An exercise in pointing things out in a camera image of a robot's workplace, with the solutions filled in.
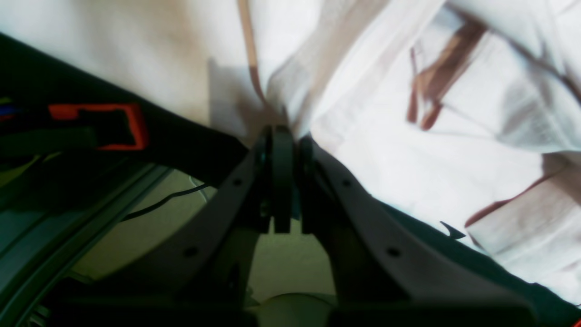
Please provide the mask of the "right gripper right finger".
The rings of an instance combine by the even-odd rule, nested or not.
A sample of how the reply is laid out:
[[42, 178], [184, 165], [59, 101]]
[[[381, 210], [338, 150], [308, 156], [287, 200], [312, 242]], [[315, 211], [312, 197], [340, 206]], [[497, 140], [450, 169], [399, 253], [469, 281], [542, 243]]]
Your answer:
[[527, 300], [450, 260], [383, 209], [312, 138], [297, 147], [308, 231], [330, 257], [329, 327], [536, 327]]

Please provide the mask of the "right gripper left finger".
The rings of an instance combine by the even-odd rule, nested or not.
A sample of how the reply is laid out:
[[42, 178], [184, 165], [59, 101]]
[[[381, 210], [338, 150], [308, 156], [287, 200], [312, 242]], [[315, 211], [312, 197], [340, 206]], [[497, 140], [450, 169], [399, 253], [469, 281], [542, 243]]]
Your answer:
[[158, 247], [56, 302], [49, 327], [253, 327], [243, 309], [256, 243], [291, 230], [293, 136], [265, 128], [210, 202]]

